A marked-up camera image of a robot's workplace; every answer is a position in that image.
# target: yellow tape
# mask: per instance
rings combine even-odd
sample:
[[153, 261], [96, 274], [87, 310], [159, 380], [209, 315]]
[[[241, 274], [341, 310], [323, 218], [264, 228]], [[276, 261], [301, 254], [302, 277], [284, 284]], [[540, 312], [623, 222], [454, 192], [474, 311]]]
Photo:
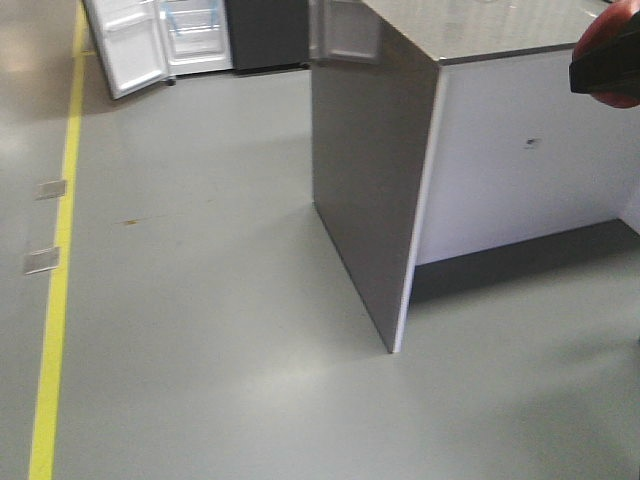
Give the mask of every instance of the yellow tape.
[[56, 427], [58, 422], [58, 402], [60, 377], [62, 373], [62, 353], [67, 310], [67, 286], [69, 279], [69, 255], [73, 226], [73, 203], [75, 196], [76, 165], [80, 143], [82, 120], [82, 97], [84, 90], [85, 55], [82, 44], [86, 29], [84, 11], [80, 4], [76, 7], [76, 24], [73, 36], [73, 80], [67, 138], [65, 143], [62, 178], [67, 180], [67, 193], [58, 205], [58, 221], [55, 245], [60, 247], [60, 266], [51, 273], [49, 300], [44, 332], [42, 365], [36, 400], [36, 414], [31, 446], [29, 480], [51, 480], [55, 454]]

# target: white cabinet panel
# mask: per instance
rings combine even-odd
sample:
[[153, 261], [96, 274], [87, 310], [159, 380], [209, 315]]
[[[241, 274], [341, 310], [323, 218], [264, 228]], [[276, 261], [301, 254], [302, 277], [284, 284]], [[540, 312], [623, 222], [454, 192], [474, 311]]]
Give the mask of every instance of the white cabinet panel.
[[640, 115], [569, 91], [569, 51], [445, 67], [418, 264], [618, 218]]

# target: countertop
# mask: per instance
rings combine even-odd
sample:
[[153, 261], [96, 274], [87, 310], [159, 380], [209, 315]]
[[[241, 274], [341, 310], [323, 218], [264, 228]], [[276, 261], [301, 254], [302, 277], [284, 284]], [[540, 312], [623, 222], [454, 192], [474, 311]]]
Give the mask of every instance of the countertop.
[[571, 48], [602, 0], [364, 0], [429, 57], [463, 63]]

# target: open refrigerator door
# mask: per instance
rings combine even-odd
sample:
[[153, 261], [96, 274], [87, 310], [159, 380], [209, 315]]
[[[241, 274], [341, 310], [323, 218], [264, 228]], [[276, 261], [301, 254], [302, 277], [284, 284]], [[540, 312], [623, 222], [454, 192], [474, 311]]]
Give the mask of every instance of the open refrigerator door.
[[111, 96], [171, 76], [155, 0], [83, 0]]

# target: epoxy floor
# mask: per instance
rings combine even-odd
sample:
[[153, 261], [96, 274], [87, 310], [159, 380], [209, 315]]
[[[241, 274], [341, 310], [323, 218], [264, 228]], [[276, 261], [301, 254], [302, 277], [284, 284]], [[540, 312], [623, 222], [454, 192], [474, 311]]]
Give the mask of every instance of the epoxy floor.
[[[70, 51], [64, 8], [51, 38]], [[196, 76], [114, 103], [93, 57], [85, 88], [54, 478], [637, 478], [637, 236], [607, 227], [569, 262], [589, 234], [535, 242], [537, 270], [470, 259], [465, 288], [438, 296], [428, 279], [455, 277], [419, 272], [404, 350], [387, 355], [312, 207], [308, 72]], [[44, 229], [25, 192], [4, 193], [8, 172], [3, 231]], [[469, 278], [492, 265], [508, 274]], [[1, 284], [3, 478], [26, 478], [46, 302], [46, 274], [18, 270]], [[33, 291], [12, 295], [13, 280]]]

